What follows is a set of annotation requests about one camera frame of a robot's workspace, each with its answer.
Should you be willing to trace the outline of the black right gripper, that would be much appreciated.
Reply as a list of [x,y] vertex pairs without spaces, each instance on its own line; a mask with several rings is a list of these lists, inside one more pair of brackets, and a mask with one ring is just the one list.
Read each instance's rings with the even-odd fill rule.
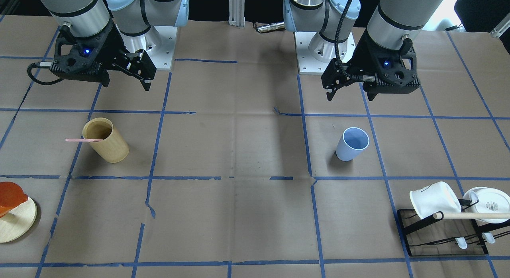
[[98,82],[107,87],[108,70],[117,70],[140,81],[145,91],[151,88],[157,68],[144,49],[129,53],[113,22],[107,22],[96,35],[79,38],[71,23],[64,22],[56,40],[50,71],[63,80]]

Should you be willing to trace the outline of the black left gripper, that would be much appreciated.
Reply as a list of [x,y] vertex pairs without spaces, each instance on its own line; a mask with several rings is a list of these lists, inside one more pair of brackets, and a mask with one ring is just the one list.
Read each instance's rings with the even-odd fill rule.
[[[410,94],[420,88],[412,39],[401,40],[397,47],[393,50],[379,46],[367,32],[359,39],[348,61],[347,73],[363,82],[369,101],[378,94]],[[333,100],[337,89],[351,84],[347,73],[341,61],[337,58],[330,60],[321,75],[328,101]]]

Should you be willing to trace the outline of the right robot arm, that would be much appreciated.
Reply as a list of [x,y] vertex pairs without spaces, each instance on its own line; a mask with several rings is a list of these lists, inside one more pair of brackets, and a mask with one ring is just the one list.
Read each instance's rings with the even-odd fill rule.
[[96,82],[108,71],[137,79],[148,91],[157,70],[168,70],[176,31],[189,18],[189,0],[41,0],[60,29],[53,60],[27,68],[34,82]]

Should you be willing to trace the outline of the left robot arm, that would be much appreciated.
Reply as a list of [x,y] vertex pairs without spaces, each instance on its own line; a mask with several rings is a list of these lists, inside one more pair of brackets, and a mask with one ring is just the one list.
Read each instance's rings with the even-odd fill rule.
[[380,0],[355,47],[343,62],[346,42],[361,10],[360,0],[283,0],[288,31],[308,31],[333,48],[321,75],[330,101],[342,87],[362,83],[368,100],[378,94],[410,94],[421,86],[414,40],[443,0]]

